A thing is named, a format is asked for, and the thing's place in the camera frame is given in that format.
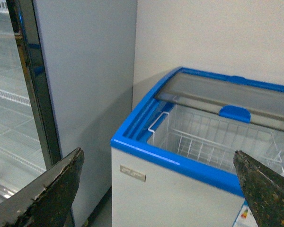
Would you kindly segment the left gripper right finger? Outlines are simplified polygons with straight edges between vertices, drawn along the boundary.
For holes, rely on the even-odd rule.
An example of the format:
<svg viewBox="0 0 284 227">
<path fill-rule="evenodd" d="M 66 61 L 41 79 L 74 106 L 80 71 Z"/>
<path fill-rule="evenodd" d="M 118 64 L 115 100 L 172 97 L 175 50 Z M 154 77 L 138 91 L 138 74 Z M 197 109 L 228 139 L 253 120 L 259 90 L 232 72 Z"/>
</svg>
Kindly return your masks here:
<svg viewBox="0 0 284 227">
<path fill-rule="evenodd" d="M 284 227 L 284 177 L 242 150 L 233 164 L 245 200 L 259 227 Z"/>
</svg>

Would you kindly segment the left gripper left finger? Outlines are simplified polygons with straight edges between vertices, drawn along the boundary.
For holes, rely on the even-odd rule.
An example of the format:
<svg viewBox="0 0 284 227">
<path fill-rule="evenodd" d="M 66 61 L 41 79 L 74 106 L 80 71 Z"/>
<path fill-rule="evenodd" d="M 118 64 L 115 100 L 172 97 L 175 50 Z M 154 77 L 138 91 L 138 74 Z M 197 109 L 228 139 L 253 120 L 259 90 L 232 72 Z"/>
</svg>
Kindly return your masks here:
<svg viewBox="0 0 284 227">
<path fill-rule="evenodd" d="M 0 227 L 63 227 L 76 197 L 84 152 L 76 148 L 0 204 Z"/>
</svg>

